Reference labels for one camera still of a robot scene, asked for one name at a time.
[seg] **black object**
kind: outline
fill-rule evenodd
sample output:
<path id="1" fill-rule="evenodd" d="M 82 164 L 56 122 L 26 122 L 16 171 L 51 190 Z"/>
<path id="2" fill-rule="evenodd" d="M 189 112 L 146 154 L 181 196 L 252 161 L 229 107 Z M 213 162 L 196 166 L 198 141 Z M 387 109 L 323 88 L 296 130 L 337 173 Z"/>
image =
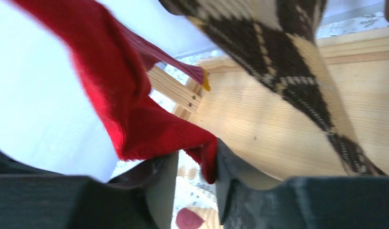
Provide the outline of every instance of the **black object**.
<path id="1" fill-rule="evenodd" d="M 0 229 L 170 229 L 177 159 L 145 160 L 103 184 L 0 151 Z"/>
<path id="2" fill-rule="evenodd" d="M 389 229 L 389 177 L 293 177 L 281 183 L 221 140 L 217 166 L 224 229 Z"/>

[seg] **red towel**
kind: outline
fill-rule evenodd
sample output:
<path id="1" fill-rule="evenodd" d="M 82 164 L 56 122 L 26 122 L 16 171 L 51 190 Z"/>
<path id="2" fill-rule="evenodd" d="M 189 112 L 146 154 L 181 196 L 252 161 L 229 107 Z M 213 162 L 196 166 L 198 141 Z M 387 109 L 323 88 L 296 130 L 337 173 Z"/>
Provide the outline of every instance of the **red towel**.
<path id="1" fill-rule="evenodd" d="M 78 77 L 119 158 L 148 159 L 184 149 L 215 181 L 217 138 L 165 111 L 149 96 L 143 61 L 120 23 L 94 0 L 11 0 L 68 46 Z"/>
<path id="2" fill-rule="evenodd" d="M 121 23 L 120 27 L 122 27 L 130 45 L 141 55 L 145 69 L 150 70 L 156 63 L 163 61 L 190 76 L 190 78 L 198 82 L 207 91 L 210 90 L 210 86 L 208 85 L 208 72 L 205 69 L 177 61 L 154 44 L 130 31 Z"/>

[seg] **speckled floor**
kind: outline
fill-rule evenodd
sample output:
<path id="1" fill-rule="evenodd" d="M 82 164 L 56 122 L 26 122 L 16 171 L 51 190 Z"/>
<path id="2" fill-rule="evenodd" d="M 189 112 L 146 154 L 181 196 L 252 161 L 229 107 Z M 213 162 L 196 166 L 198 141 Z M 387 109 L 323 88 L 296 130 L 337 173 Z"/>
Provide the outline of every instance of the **speckled floor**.
<path id="1" fill-rule="evenodd" d="M 389 26 L 389 23 L 384 19 L 384 14 L 378 12 L 350 20 L 341 22 L 335 22 L 329 25 L 321 26 L 317 32 L 317 38 L 326 38 L 331 36 L 339 36 L 342 34 L 367 31 L 376 28 L 382 28 Z M 224 55 L 220 50 L 214 50 L 197 54 L 193 56 L 184 57 L 179 59 L 187 64 L 196 64 L 198 60 L 202 58 L 214 57 Z M 167 65 L 165 71 L 173 78 L 177 79 L 182 84 L 185 84 L 188 80 L 188 76 L 176 69 L 171 65 Z M 164 95 L 157 91 L 153 91 L 151 97 L 160 104 L 165 110 L 171 112 L 175 106 L 175 103 Z M 113 176 L 123 173 L 132 167 L 134 167 L 139 161 L 135 162 L 123 162 L 120 161 L 117 164 Z M 185 152 L 181 151 L 179 155 L 178 165 L 178 177 L 176 180 L 175 202 L 174 202 L 174 215 L 172 228 L 177 228 L 175 217 L 177 212 L 185 207 L 201 207 L 201 208 L 214 208 L 217 205 L 215 202 L 215 186 L 209 185 L 203 180 L 203 177 L 199 175 L 199 165 L 189 157 Z"/>

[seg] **black and beige checkered fabric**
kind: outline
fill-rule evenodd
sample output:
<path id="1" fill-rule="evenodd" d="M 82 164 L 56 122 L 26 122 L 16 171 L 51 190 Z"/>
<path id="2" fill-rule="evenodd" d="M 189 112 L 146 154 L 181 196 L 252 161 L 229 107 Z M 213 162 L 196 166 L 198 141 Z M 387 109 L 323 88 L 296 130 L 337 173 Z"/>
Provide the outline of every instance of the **black and beige checkered fabric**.
<path id="1" fill-rule="evenodd" d="M 307 115 L 349 175 L 385 175 L 364 154 L 316 43 L 326 0 L 166 0 L 251 76 Z"/>

